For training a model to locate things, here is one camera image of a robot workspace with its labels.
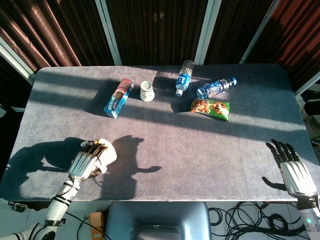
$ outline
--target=gray table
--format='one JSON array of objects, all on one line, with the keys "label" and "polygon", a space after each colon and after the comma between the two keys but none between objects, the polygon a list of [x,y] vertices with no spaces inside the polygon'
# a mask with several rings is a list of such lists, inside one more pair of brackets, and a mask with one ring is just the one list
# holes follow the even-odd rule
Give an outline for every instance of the gray table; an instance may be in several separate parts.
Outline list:
[{"label": "gray table", "polygon": [[[51,67],[36,74],[0,184],[7,200],[50,200],[68,178],[83,140],[106,138],[118,159],[85,181],[76,200],[290,200],[264,184],[281,182],[265,142],[296,147],[320,189],[319,164],[283,68],[276,64],[196,66],[188,90],[175,96],[181,66]],[[103,108],[122,78],[135,87],[117,119]],[[229,122],[190,113],[196,89],[219,78],[238,84]],[[152,81],[155,99],[139,98]]]}]

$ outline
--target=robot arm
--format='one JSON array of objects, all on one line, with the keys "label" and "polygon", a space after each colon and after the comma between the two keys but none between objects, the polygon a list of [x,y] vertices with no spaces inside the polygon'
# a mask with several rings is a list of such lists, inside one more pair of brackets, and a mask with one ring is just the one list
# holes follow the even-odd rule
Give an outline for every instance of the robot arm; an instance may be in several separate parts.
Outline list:
[{"label": "robot arm", "polygon": [[69,205],[80,189],[80,183],[107,171],[107,165],[117,159],[110,142],[100,138],[97,141],[85,141],[81,144],[68,171],[69,180],[65,181],[59,192],[52,198],[47,209],[44,224],[34,224],[20,232],[0,237],[0,240],[53,240],[58,227],[65,223],[63,219]]},{"label": "robot arm", "polygon": [[288,143],[284,144],[274,139],[274,144],[266,143],[277,163],[284,183],[273,183],[266,177],[262,180],[270,187],[287,191],[297,198],[296,205],[303,224],[311,240],[320,239],[319,195],[316,185],[307,166],[300,161],[296,150]]}]

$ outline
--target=orange box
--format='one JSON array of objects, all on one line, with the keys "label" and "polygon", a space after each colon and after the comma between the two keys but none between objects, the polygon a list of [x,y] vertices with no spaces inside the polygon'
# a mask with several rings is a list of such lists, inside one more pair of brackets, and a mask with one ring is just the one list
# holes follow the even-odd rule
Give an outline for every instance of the orange box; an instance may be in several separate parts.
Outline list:
[{"label": "orange box", "polygon": [[104,222],[104,215],[102,212],[93,212],[90,213],[90,224],[97,229],[101,230],[103,234],[93,227],[91,228],[91,237],[92,240],[103,240],[105,237],[105,222]]}]

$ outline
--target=white ceramic cup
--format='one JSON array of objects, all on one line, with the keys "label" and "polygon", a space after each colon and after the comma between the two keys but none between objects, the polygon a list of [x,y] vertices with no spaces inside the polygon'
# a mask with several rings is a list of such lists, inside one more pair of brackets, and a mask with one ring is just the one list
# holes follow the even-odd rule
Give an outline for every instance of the white ceramic cup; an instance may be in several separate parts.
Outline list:
[{"label": "white ceramic cup", "polygon": [[145,102],[150,102],[155,98],[155,92],[151,82],[143,81],[140,84],[140,98]]}]

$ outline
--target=brown curtain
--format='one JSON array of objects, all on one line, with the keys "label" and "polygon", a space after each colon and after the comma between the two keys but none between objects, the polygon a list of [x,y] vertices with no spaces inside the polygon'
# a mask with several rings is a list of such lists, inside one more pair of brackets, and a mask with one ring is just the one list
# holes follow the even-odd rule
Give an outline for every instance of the brown curtain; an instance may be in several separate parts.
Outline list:
[{"label": "brown curtain", "polygon": [[320,0],[280,0],[246,63],[278,63],[298,90],[320,71]]},{"label": "brown curtain", "polygon": [[238,64],[272,0],[223,0],[204,64]]},{"label": "brown curtain", "polygon": [[0,56],[0,104],[26,107],[31,85]]},{"label": "brown curtain", "polygon": [[0,35],[34,71],[114,64],[94,0],[2,0]]},{"label": "brown curtain", "polygon": [[108,0],[123,65],[194,59],[208,0]]}]

